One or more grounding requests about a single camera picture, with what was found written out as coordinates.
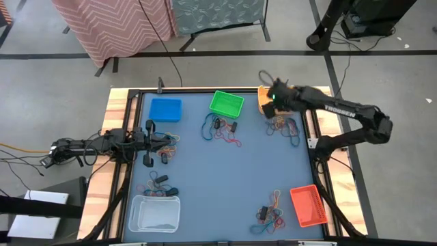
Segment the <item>clear plastic bin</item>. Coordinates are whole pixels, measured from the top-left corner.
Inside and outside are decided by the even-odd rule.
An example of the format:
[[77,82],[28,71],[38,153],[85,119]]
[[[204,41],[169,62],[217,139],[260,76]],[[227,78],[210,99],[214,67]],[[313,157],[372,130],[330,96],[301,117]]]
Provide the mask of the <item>clear plastic bin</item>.
[[166,232],[178,229],[180,200],[178,197],[136,195],[129,215],[132,232]]

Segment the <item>gray floor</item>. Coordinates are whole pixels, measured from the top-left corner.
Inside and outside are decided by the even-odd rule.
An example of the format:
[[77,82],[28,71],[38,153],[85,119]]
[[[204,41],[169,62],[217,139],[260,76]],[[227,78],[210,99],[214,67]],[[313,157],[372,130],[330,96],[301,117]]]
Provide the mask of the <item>gray floor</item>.
[[[62,34],[66,24],[49,0],[27,0],[19,14],[19,0],[6,0],[17,18],[0,54],[84,53],[74,33]],[[321,16],[328,1],[316,0]],[[437,2],[418,0],[396,26],[394,36],[381,40],[376,50],[437,49]],[[308,0],[272,0],[265,42],[259,26],[201,35],[190,46],[196,51],[309,50],[305,38],[315,28]],[[177,51],[188,38],[166,45]],[[360,47],[375,38],[363,39]],[[332,45],[331,50],[347,50]],[[163,51],[159,43],[147,52]],[[180,57],[175,58],[184,86],[259,85],[257,72],[270,71],[296,85],[331,85],[323,57]],[[339,81],[348,57],[333,57]],[[392,140],[385,145],[357,147],[371,207],[381,238],[437,241],[434,224],[437,201],[437,167],[434,142],[437,120],[437,56],[352,57],[342,94],[345,99],[378,105],[394,121]],[[124,58],[113,74],[112,62],[98,78],[90,59],[0,60],[1,142],[22,148],[46,150],[60,137],[86,138],[102,124],[112,87],[155,86],[161,76],[167,86],[179,79],[167,58]],[[435,100],[428,103],[426,98]],[[352,128],[358,127],[351,122]],[[76,163],[42,169],[13,166],[27,186],[42,189],[88,176],[91,169]],[[0,165],[0,187],[16,196],[25,188],[7,165]],[[5,229],[0,217],[0,229]]]

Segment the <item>pink zigzag fabric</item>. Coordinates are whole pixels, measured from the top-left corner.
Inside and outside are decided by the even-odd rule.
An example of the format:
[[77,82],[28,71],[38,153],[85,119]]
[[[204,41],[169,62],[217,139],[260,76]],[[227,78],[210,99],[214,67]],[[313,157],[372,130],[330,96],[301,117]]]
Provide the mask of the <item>pink zigzag fabric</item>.
[[[97,67],[128,57],[158,41],[137,0],[52,0]],[[170,0],[141,0],[159,36],[177,33]]]

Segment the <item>blue bin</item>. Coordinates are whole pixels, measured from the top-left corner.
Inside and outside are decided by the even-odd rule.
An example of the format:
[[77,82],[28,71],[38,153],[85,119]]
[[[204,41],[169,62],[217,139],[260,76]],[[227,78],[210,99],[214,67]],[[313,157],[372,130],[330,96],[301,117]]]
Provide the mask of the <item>blue bin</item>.
[[149,119],[157,122],[178,122],[182,116],[182,100],[153,98],[150,104]]

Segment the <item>orange basket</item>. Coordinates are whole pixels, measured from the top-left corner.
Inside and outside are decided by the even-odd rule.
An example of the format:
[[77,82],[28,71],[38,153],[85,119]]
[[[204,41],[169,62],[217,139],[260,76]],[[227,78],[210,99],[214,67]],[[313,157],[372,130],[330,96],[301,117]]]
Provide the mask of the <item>orange basket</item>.
[[[267,97],[268,88],[269,87],[264,87],[262,85],[258,87],[258,109],[262,115],[264,115],[264,111],[262,111],[262,105],[273,101],[273,99]],[[274,112],[276,113],[276,115],[292,114],[291,111],[278,111],[277,109],[275,109]]]
[[314,184],[290,189],[290,195],[301,227],[328,222],[319,192]]

